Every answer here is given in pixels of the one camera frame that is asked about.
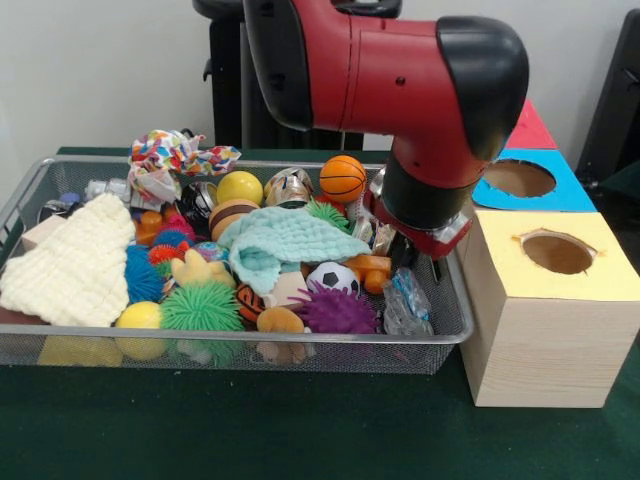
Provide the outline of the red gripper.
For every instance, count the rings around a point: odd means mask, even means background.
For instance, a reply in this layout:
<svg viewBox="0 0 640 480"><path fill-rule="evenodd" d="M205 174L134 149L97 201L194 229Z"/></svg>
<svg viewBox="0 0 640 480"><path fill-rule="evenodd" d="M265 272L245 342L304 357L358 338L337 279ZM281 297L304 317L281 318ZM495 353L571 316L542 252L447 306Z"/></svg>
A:
<svg viewBox="0 0 640 480"><path fill-rule="evenodd" d="M469 232L472 220L460 212L448 225L436 230L418 230L402 224L391 215L384 206L381 196L367 190L367 210L381 223L391 225L406 238L395 238L391 245L392 271L401 267L411 269L415 264L418 251L430 256L431 270L435 283L442 280L442 267L439 258L449 255L456 245Z"/></svg>

